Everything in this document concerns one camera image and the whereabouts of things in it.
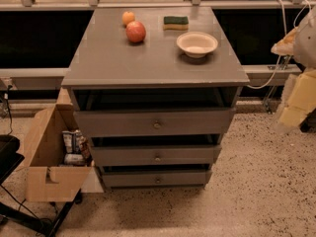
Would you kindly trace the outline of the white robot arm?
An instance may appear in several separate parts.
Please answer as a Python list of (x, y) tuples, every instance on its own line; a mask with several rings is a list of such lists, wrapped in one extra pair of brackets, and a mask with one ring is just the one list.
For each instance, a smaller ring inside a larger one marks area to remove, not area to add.
[(300, 75), (288, 76), (276, 111), (276, 130), (288, 133), (316, 110), (316, 8), (275, 43), (271, 52), (290, 55), (305, 67)]

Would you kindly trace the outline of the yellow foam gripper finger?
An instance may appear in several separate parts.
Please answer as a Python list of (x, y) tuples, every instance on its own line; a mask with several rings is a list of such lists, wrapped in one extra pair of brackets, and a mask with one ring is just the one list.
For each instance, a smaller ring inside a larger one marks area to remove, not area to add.
[(281, 102), (275, 114), (275, 130), (289, 133), (300, 128), (316, 109), (316, 69), (306, 68), (296, 76), (290, 74), (285, 81)]

